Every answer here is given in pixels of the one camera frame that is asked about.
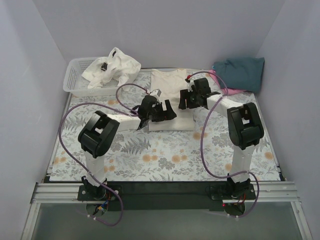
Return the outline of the cream t shirt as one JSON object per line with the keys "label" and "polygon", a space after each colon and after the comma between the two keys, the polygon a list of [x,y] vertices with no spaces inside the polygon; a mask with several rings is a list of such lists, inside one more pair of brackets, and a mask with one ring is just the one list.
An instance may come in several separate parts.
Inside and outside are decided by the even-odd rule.
{"label": "cream t shirt", "polygon": [[172,120],[161,122],[150,122],[149,131],[193,131],[195,122],[193,111],[179,109],[180,91],[188,88],[185,81],[187,78],[186,69],[176,69],[173,71],[159,71],[153,69],[151,72],[150,89],[161,91],[160,100],[169,100],[170,105],[177,115]]}

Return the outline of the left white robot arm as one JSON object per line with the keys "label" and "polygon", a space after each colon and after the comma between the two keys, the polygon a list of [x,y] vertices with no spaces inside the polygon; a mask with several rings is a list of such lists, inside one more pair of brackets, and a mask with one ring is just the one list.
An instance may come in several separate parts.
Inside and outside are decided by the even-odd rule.
{"label": "left white robot arm", "polygon": [[81,178],[85,191],[95,200],[106,196],[107,181],[104,170],[105,154],[110,149],[118,132],[140,130],[148,122],[170,121],[177,117],[168,99],[160,101],[155,95],[146,95],[136,106],[137,115],[105,114],[97,110],[78,135],[84,151],[86,168],[89,173]]}

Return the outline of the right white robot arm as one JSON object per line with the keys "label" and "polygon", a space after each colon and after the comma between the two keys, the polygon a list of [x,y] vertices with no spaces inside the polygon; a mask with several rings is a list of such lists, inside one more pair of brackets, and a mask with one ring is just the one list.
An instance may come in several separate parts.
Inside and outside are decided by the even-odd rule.
{"label": "right white robot arm", "polygon": [[237,199],[250,189],[250,166],[255,146],[264,137],[264,128],[257,110],[252,103],[239,103],[225,94],[212,92],[206,78],[185,80],[188,88],[180,91],[180,110],[203,107],[227,118],[228,135],[233,143],[231,170],[224,178],[226,192]]}

